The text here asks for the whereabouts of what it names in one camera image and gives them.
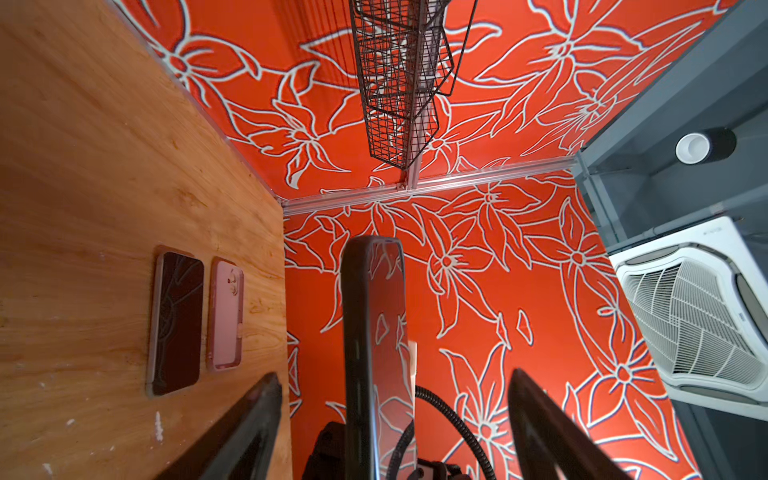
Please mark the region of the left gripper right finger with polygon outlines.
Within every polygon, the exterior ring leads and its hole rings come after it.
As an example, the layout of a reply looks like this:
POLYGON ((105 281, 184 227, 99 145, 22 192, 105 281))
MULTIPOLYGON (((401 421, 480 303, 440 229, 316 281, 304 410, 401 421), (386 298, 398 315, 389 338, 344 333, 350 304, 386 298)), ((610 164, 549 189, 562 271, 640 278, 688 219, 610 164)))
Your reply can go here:
POLYGON ((523 478, 628 477, 521 368, 512 371, 507 401, 523 478))

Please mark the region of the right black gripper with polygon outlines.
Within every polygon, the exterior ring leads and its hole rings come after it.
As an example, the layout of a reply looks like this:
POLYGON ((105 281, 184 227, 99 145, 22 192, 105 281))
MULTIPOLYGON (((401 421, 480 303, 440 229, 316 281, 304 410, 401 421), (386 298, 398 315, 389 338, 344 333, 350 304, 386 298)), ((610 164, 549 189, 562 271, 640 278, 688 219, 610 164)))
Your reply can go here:
MULTIPOLYGON (((331 421, 318 434, 302 479, 343 479, 345 469, 345 425, 331 421)), ((458 465, 418 460, 409 479, 451 480, 470 479, 458 465)))

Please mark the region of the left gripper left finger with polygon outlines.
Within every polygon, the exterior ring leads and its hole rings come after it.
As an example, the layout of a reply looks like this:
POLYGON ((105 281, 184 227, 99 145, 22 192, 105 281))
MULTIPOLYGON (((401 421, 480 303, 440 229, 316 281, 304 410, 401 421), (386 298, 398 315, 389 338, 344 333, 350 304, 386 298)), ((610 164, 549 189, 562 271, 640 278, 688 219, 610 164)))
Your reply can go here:
POLYGON ((160 479, 265 479, 281 420, 282 385, 265 374, 160 479))

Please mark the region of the pink clear phone case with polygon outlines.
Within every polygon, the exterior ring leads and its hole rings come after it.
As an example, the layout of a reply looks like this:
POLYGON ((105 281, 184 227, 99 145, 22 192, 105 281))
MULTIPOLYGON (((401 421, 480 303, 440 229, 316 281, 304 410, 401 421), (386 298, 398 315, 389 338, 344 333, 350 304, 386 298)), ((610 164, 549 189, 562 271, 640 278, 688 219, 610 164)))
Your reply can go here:
POLYGON ((207 368, 231 370, 242 362, 245 277, 236 264, 215 257, 211 266, 207 368))

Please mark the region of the black phone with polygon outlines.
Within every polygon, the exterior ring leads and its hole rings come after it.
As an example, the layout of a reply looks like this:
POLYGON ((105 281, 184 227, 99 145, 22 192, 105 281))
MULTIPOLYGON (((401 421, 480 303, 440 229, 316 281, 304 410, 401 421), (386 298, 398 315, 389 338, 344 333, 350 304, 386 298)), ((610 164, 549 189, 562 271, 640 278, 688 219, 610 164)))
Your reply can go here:
POLYGON ((417 475, 414 387, 401 243, 350 240, 340 270, 348 479, 417 475))

